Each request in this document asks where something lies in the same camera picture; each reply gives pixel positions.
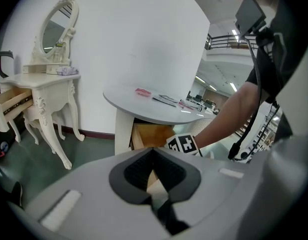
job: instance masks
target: round white table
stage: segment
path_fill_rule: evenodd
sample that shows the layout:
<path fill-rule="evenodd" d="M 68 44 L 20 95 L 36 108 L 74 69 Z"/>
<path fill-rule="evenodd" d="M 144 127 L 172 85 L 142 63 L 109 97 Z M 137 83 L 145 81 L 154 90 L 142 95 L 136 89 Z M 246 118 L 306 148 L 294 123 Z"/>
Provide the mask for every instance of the round white table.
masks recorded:
<path fill-rule="evenodd" d="M 128 151 L 130 136 L 133 128 L 134 118 L 160 125 L 180 125 L 194 122 L 200 119 L 212 120 L 215 115 L 197 111 L 196 109 L 176 107 L 153 99 L 153 96 L 168 95 L 156 90 L 145 90 L 151 92 L 151 96 L 145 97 L 135 92 L 135 86 L 111 86 L 103 91 L 105 99 L 117 108 L 115 125 L 115 154 Z M 169 97 L 180 101 L 180 97 L 169 95 Z"/>

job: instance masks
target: floor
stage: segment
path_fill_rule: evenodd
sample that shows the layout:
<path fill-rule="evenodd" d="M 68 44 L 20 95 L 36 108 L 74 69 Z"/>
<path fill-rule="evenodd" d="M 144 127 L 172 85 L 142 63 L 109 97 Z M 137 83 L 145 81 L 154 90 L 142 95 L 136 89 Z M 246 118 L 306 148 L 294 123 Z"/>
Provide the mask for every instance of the floor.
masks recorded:
<path fill-rule="evenodd" d="M 23 186 L 24 207 L 43 189 L 79 166 L 114 155 L 113 140 L 86 137 L 81 142 L 73 134 L 63 134 L 66 139 L 59 138 L 59 142 L 72 163 L 71 170 L 65 169 L 38 132 L 39 145 L 25 130 L 21 142 L 14 142 L 8 153 L 0 158 L 0 183 L 10 192 L 14 182 L 19 181 Z"/>

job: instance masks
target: carved table leg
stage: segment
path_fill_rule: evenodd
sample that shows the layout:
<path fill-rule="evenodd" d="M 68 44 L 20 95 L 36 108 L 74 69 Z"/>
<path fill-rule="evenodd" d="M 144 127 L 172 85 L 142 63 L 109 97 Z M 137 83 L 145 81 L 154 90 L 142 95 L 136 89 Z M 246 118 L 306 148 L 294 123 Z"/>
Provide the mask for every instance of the carved table leg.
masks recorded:
<path fill-rule="evenodd" d="M 32 128 L 30 127 L 30 124 L 28 122 L 28 119 L 27 117 L 24 115 L 24 124 L 25 124 L 25 127 L 26 129 L 28 130 L 28 132 L 30 133 L 30 135 L 33 136 L 34 140 L 35 140 L 35 144 L 38 145 L 39 142 L 38 142 L 38 138 L 37 136 L 35 135 L 35 133 L 33 132 Z"/>
<path fill-rule="evenodd" d="M 52 149 L 52 153 L 56 154 L 56 151 L 53 149 L 53 147 L 49 144 L 48 140 L 46 139 L 45 134 L 43 133 L 42 128 L 40 127 L 40 125 L 37 126 L 37 129 L 39 130 L 40 134 L 42 135 L 44 141 L 49 145 L 49 147 Z"/>
<path fill-rule="evenodd" d="M 59 118 L 57 112 L 53 113 L 53 117 L 55 118 L 56 122 L 57 122 L 57 129 L 58 129 L 58 135 L 60 136 L 60 138 L 62 140 L 65 140 L 65 136 L 62 133 L 62 123 L 61 123 L 61 119 Z"/>
<path fill-rule="evenodd" d="M 47 143 L 50 144 L 50 146 L 56 151 L 57 155 L 60 157 L 62 160 L 64 166 L 66 169 L 71 169 L 72 168 L 72 163 L 69 161 L 67 156 L 65 155 L 58 139 L 56 136 L 56 133 L 54 131 L 53 127 L 53 120 L 52 120 L 52 115 L 46 109 L 46 104 L 43 98 L 37 97 L 35 99 L 35 105 L 38 108 L 38 112 L 40 114 L 39 118 L 39 124 L 41 126 L 41 129 L 47 139 Z"/>
<path fill-rule="evenodd" d="M 14 123 L 13 120 L 8 121 L 8 122 L 9 122 L 10 126 L 11 126 L 11 127 L 13 128 L 13 130 L 14 130 L 14 133 L 15 133 L 15 140 L 16 140 L 17 142 L 20 142 L 20 135 L 19 135 L 19 131 L 18 131 L 17 127 L 16 127 L 16 124 Z"/>
<path fill-rule="evenodd" d="M 82 142 L 85 139 L 85 136 L 83 134 L 80 134 L 78 131 L 78 112 L 77 105 L 74 99 L 75 87 L 73 83 L 70 86 L 71 87 L 68 94 L 68 105 L 70 109 L 70 114 L 72 116 L 73 131 L 75 136 Z"/>

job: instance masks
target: wooden box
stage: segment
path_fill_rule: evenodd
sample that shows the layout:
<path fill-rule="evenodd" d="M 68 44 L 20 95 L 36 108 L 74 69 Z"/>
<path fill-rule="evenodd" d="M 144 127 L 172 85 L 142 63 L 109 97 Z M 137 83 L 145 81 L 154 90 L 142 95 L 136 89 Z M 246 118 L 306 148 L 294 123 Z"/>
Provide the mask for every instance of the wooden box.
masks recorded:
<path fill-rule="evenodd" d="M 132 130 L 133 149 L 157 148 L 166 144 L 166 139 L 175 135 L 170 125 L 136 123 Z"/>

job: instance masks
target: black sleeve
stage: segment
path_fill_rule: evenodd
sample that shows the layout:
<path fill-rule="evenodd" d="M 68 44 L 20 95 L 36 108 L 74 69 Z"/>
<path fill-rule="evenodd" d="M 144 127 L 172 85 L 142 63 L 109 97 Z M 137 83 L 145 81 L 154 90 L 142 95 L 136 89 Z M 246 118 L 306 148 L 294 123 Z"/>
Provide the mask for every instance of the black sleeve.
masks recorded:
<path fill-rule="evenodd" d="M 264 50 L 260 48 L 257 51 L 257 63 L 261 75 L 262 89 L 270 95 L 266 102 L 272 103 L 281 89 L 275 65 Z M 250 72 L 246 81 L 257 85 L 255 68 Z"/>

